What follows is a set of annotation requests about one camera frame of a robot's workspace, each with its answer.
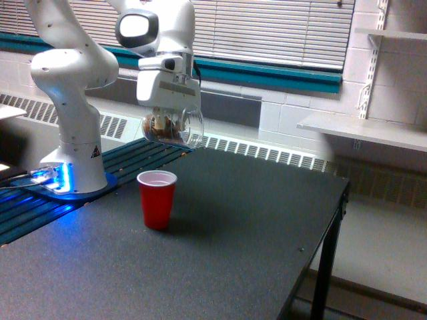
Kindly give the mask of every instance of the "red plastic cup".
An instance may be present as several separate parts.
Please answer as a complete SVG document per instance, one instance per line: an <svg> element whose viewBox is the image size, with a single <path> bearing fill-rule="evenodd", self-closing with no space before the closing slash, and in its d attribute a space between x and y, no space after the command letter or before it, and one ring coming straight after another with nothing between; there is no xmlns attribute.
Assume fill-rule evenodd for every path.
<svg viewBox="0 0 427 320"><path fill-rule="evenodd" d="M139 183L144 224L155 230L167 228L177 176L172 172L153 170L140 173L136 179Z"/></svg>

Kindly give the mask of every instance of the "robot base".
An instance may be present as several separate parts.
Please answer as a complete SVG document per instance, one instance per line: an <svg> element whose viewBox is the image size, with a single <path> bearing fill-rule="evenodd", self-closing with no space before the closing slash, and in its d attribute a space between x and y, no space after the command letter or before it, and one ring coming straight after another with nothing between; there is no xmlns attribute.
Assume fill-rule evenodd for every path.
<svg viewBox="0 0 427 320"><path fill-rule="evenodd" d="M105 173L105 177L107 178L107 185L101 190L90 192L90 193L70 193L67 195L57 195L56 193L40 186L36 185L33 187L24 187L24 190L27 190L31 193L35 193L41 197L48 198L50 200L59 201L59 202L91 202L95 199L102 197L103 195L113 191L117 187L117 178L110 174ZM13 186L27 185L30 184L30 179L20 179L12 182Z"/></svg>

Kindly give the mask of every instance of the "white shelf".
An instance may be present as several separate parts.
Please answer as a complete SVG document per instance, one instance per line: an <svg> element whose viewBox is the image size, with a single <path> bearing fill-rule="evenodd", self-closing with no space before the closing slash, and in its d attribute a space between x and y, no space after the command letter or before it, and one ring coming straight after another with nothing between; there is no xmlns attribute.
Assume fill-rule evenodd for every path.
<svg viewBox="0 0 427 320"><path fill-rule="evenodd" d="M0 120L24 115L26 112L20 108L3 105L0 103Z"/></svg>
<svg viewBox="0 0 427 320"><path fill-rule="evenodd" d="M425 33L388 31L388 30L376 30L376 29L365 29L365 28L356 28L355 32L365 33L367 35L377 35L377 36L387 37L387 38L427 41L427 34Z"/></svg>
<svg viewBox="0 0 427 320"><path fill-rule="evenodd" d="M364 120L334 113L314 113L297 124L300 129L427 152L427 129L413 125Z"/></svg>

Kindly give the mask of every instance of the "window blind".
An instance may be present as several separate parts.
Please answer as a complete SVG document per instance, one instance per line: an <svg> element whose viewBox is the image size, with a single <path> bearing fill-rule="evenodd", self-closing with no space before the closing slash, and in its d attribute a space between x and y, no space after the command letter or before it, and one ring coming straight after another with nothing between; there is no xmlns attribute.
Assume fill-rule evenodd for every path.
<svg viewBox="0 0 427 320"><path fill-rule="evenodd" d="M119 46L117 13L102 0L69 0L95 41ZM195 54L342 70L355 0L192 0ZM0 0L0 31L36 35L20 0Z"/></svg>

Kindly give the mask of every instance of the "window sill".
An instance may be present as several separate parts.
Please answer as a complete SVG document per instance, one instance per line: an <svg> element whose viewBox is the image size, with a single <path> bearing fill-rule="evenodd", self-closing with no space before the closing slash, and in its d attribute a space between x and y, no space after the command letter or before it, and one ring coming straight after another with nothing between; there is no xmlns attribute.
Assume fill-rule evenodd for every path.
<svg viewBox="0 0 427 320"><path fill-rule="evenodd" d="M0 33L0 49L38 53L50 48L49 44L38 37ZM117 57L121 65L137 67L139 57L132 52L118 47L105 48ZM196 57L195 60L201 70L202 79L248 87L339 93L342 83L340 73L273 67L201 57Z"/></svg>

